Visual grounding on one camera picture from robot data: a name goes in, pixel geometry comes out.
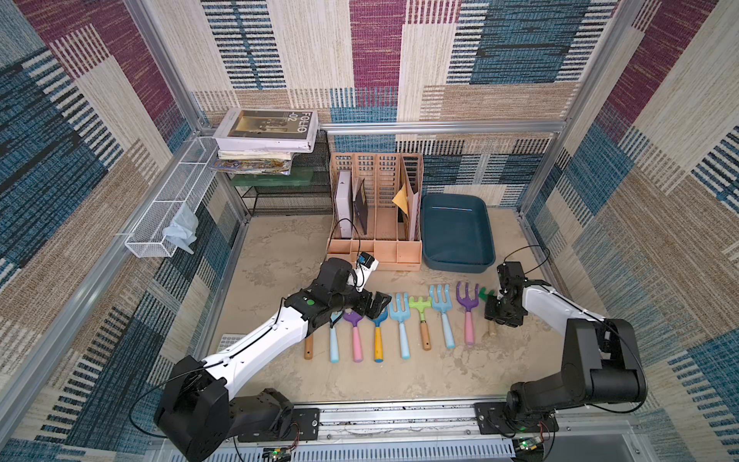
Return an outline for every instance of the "plastic tray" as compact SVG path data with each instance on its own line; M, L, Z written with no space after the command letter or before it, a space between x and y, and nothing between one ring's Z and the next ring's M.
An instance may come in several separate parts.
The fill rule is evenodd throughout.
M464 194L427 194L420 204L423 262L431 269L482 273L495 262L488 209Z

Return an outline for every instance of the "book cover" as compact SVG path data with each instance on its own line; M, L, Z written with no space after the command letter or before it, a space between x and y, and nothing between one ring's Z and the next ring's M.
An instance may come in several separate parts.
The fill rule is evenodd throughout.
M364 193L364 178L359 180L359 185L354 191L354 215L362 229L362 234L367 234L367 218L370 210L367 207L367 195Z
M227 136L307 140L312 118L312 111L242 109L236 116Z
M231 108L214 138L224 151L311 152L318 128L315 111Z

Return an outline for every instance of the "vent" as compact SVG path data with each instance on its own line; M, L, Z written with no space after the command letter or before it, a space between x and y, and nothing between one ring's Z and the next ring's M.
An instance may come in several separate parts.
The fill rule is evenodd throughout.
M218 351L223 351L230 347L232 344L246 337L245 333L225 333L221 337L221 341L218 343Z
M261 447L239 448L244 462L261 462ZM323 443L298 446L293 462L416 462L510 460L516 453L511 440L404 441L387 443ZM186 462L182 455L171 462ZM208 462L241 462L234 448L218 449Z

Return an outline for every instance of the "black cable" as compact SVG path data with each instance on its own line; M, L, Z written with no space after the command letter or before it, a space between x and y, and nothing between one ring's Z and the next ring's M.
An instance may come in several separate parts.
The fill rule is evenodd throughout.
M505 256L505 258L503 259L503 263L505 263L505 262L506 262L506 260L508 260L508 257L510 257L511 255L515 254L516 252L518 252L518 251L522 251L522 250L523 250L523 249L525 249L525 248L532 248L532 247L538 247L538 248L542 249L542 251L546 251L547 255L546 255L546 258L544 258L544 261L543 261L543 262L541 262L541 263L540 263L540 264L538 264L537 266L534 266L534 267L533 267L532 269L530 269L530 270L528 270L528 271L526 271L526 272L524 273L524 275L526 275L526 274L529 274L529 273L530 273L530 272L532 272L533 270L537 269L537 268L538 268L539 266L541 266L541 265L544 265L544 264L545 264L546 262L548 262L548 261L549 261L549 256L550 256L550 255L552 254L552 252L551 252L551 250L549 250L549 248L548 248L547 246L545 246L545 245L538 245L538 244L533 244L533 245L527 245L527 246L525 246L525 247L517 248L516 250L512 251L511 253L509 253L508 255L506 255L506 256Z
M547 457L552 453L552 448L554 447L554 439L556 438L556 432L552 432L552 442L549 443L549 450L546 454L544 454L544 458L542 459L542 462L547 460Z
M493 426L493 422L490 420L489 417L488 417L488 423L490 424L491 427ZM505 419L505 425L507 425L509 429L513 430L513 433L511 433L510 435L506 435L505 433L503 433L503 429L498 428L497 430L505 438L514 438L516 436L516 429L511 426L511 424L508 422L508 419L507 418Z
M133 425L138 431L142 432L144 435L153 436L155 438L164 438L164 439L167 439L167 437L165 435L157 435L156 433L147 432L143 428L141 428L138 425L136 425L136 422L134 422L134 417L133 417L133 412L134 412L134 408L136 407L136 404L138 404L139 401L141 401L142 399L144 399L149 393L153 392L154 390L156 390L158 388L163 387L164 385L167 385L169 382L175 380L176 378L180 378L180 377L183 377L183 376L192 374L193 372L198 372L198 371L201 371L201 370L206 370L206 369L208 369L210 367L217 366L218 364L221 364L221 363L223 363L223 361L218 361L217 363L211 364L210 366L198 367L196 369L189 370L189 371L187 371L185 373L181 373L178 376L170 377L167 380L161 382L160 384L155 385L154 388L152 388L148 392L146 392L146 393L142 394L141 396L139 396L138 398L136 398L136 401L134 401L134 403L131 405L131 408L129 409L129 422L131 422L131 425Z
M572 306L573 308L576 308L580 313L582 313L582 314L584 314L586 316L589 316L593 320L599 322L603 327L605 327L606 329L608 329L609 332L611 332L614 336L616 336L616 338L619 341L621 341L624 345L626 345L626 349L629 350L629 353L631 353L631 356L633 356L634 360L636 361L636 365L639 366L639 370L641 371L641 375L644 377L644 380L645 381L647 380L647 374L644 372L644 368L641 365L641 361L639 361L639 358L636 356L636 354L633 352L633 350L631 350L631 347L629 346L629 344L624 339L621 338L621 336L619 335L618 332L616 332L615 329L613 329L611 326L607 325L606 323L604 323L600 319L596 318L592 314L590 314L590 313L588 313L586 311L583 311L583 309L581 309L579 306L575 305L570 300L568 300L567 298L559 295L558 293L553 293L553 295L555 295L558 298L560 298L561 300L565 301L568 305ZM600 407L597 404L589 404L589 406L597 407L598 409L604 410L604 411L607 411L607 412L613 412L614 414L630 414L630 413L636 411L637 409L639 409L640 407L644 406L644 403L646 401L647 401L647 394L645 393L644 394L644 398L641 400L641 402L639 404L637 404L636 407L634 407L633 409L630 409L628 411L617 411L617 410L613 410L613 409L607 409L605 407Z
M342 222L342 221L348 221L352 224L352 228L354 228L354 232L357 233L357 240L359 241L359 246L357 247L357 266L359 266L359 254L362 252L362 236L359 234L359 230L356 226L354 226L354 222L348 218L342 218L336 223L333 224L333 228L331 228L331 234L329 234L329 239L333 239L333 233L336 231L336 226ZM349 255L352 253L351 245L349 246ZM364 285L364 273L362 273L362 283L360 285L357 284L357 273L354 273L354 288L359 289L362 285Z
M239 452L239 447L236 445L236 437L234 436L234 449L236 450L236 455L239 456L239 459L241 459L241 462L244 462L244 458L241 457L241 452Z
M241 350L235 352L233 355L229 356L228 358L229 359L233 359L234 357L236 357L236 355L238 355L242 351L246 350L251 345L257 343L259 340L262 339L262 337L266 336L269 332L271 332L272 331L272 327L274 327L277 324L277 322L279 321L279 314L282 312L282 305L284 303L285 303L285 298L284 297L280 297L280 300L279 300L279 309L277 310L277 317L275 318L275 322L270 326L269 329L265 330L264 333L261 336L257 337L253 342L251 342L250 344L246 345Z

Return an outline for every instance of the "wire mesh shelf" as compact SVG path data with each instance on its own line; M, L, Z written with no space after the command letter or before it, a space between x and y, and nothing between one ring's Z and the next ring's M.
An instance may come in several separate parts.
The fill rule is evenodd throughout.
M331 151L328 136L319 130L312 152L293 158L293 169L308 167L310 184L303 186L238 186L236 191L253 217L276 215L331 215Z
M216 141L207 137L199 137L190 145L126 238L126 247L136 257L174 255L177 246L164 238L163 229L169 226L182 204L195 213L215 177L216 172L208 168L208 163L217 149Z

